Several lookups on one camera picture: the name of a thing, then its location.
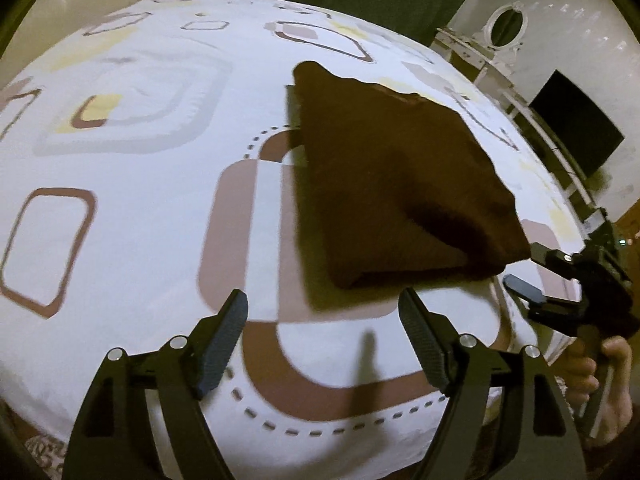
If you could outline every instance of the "human hand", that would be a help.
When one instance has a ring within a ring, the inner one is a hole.
[[[589,395],[599,386],[593,376],[596,363],[585,352],[584,342],[577,339],[550,367],[554,375],[564,379],[567,386],[565,398],[574,409],[589,400]],[[611,360],[614,375],[609,397],[603,407],[600,430],[596,438],[585,441],[588,447],[604,446],[614,440],[627,427],[633,415],[629,392],[631,346],[623,337],[611,337],[602,342],[602,352]]]

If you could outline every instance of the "folded brown towel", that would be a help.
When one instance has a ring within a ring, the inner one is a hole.
[[[485,278],[529,258],[514,197],[458,113],[312,61],[293,75],[336,285],[370,272]]]

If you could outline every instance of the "yellow patch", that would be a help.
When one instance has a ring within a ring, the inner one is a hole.
[[[359,38],[360,40],[368,40],[369,36],[362,32],[359,28],[349,27],[348,25],[343,25],[341,23],[336,22],[335,20],[329,20],[337,32],[344,34],[345,36],[349,36],[350,38]]]
[[[49,71],[56,72],[89,61],[126,40],[136,30],[138,30],[137,27],[124,27],[108,30],[94,36],[82,36],[51,63]]]
[[[114,108],[118,106],[121,99],[122,99],[122,95],[120,94],[97,95],[91,100],[91,102],[84,109],[84,111],[82,112],[81,119],[83,121],[106,120],[109,118],[109,114],[113,112]],[[72,134],[72,133],[83,131],[83,130],[74,128],[71,125],[71,120],[72,120],[72,117],[69,117],[62,124],[60,124],[60,126],[57,127],[56,129],[56,133]]]
[[[380,79],[378,79],[378,83],[380,83],[382,86],[386,86],[387,88],[391,88],[392,90],[395,90],[396,92],[399,92],[401,94],[418,94],[422,97],[427,98],[429,101],[433,101],[434,103],[437,103],[439,105],[446,106],[446,104],[440,101],[436,96],[425,92],[424,89],[417,90],[407,83],[396,81],[395,79],[391,79],[390,77],[381,77]]]
[[[468,97],[469,100],[478,104],[482,102],[481,93],[467,79],[464,79],[462,76],[453,76],[451,74],[438,75],[451,83],[456,94],[464,95]]]
[[[120,94],[102,94],[97,95],[85,108],[82,118],[85,121],[96,121],[108,119],[109,114],[118,106],[122,99]]]
[[[572,218],[558,207],[551,208],[549,216],[551,216],[551,223],[554,225],[553,231],[561,241],[575,238],[575,226]]]
[[[537,168],[534,165],[529,164],[526,160],[523,160],[522,158],[520,158],[518,160],[518,165],[520,166],[521,170],[529,171],[530,173],[535,174],[536,177],[540,178],[538,172],[536,171]]]

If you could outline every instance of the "wall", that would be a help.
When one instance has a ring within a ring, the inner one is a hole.
[[[37,0],[0,59],[0,88],[47,49],[105,14],[139,0]]]
[[[513,63],[516,90],[531,101],[554,70],[582,89],[625,136],[592,179],[613,220],[640,198],[640,44],[611,0],[466,0],[450,27],[481,32],[498,7],[521,2],[529,25]]]

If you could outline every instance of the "metal screw head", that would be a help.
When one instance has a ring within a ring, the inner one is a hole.
[[[122,351],[122,348],[112,348],[107,354],[107,359],[109,361],[118,361],[123,355],[124,352]]]
[[[175,350],[179,350],[180,348],[184,348],[187,346],[187,338],[183,335],[177,335],[171,341],[169,341],[169,346]]]
[[[463,334],[460,336],[460,344],[465,348],[473,348],[478,344],[478,340],[471,334]]]
[[[534,359],[540,357],[540,350],[537,346],[527,345],[525,346],[524,353],[529,357],[533,357]]]

